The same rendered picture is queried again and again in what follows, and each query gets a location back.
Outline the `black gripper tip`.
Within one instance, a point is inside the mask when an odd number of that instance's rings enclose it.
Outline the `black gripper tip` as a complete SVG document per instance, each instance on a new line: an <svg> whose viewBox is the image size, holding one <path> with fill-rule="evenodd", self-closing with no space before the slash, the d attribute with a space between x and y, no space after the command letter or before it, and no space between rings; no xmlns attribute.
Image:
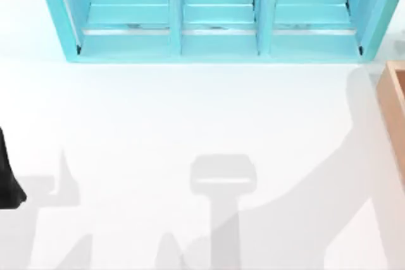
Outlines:
<svg viewBox="0 0 405 270"><path fill-rule="evenodd" d="M27 194L11 169L3 129L0 127L0 209L17 209L26 200Z"/></svg>

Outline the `shallow salmon-coloured box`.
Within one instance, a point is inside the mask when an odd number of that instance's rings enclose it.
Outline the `shallow salmon-coloured box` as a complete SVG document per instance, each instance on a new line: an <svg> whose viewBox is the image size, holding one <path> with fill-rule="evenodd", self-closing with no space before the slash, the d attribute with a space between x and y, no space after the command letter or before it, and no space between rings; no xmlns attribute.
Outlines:
<svg viewBox="0 0 405 270"><path fill-rule="evenodd" d="M377 99L405 186L405 60L386 62L377 83Z"/></svg>

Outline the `light blue rack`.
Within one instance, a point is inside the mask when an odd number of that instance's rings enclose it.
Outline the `light blue rack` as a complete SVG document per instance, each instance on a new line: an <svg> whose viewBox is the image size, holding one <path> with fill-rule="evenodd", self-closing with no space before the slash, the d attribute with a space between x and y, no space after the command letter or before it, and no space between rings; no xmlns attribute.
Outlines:
<svg viewBox="0 0 405 270"><path fill-rule="evenodd" d="M363 63L399 0L46 0L72 63Z"/></svg>

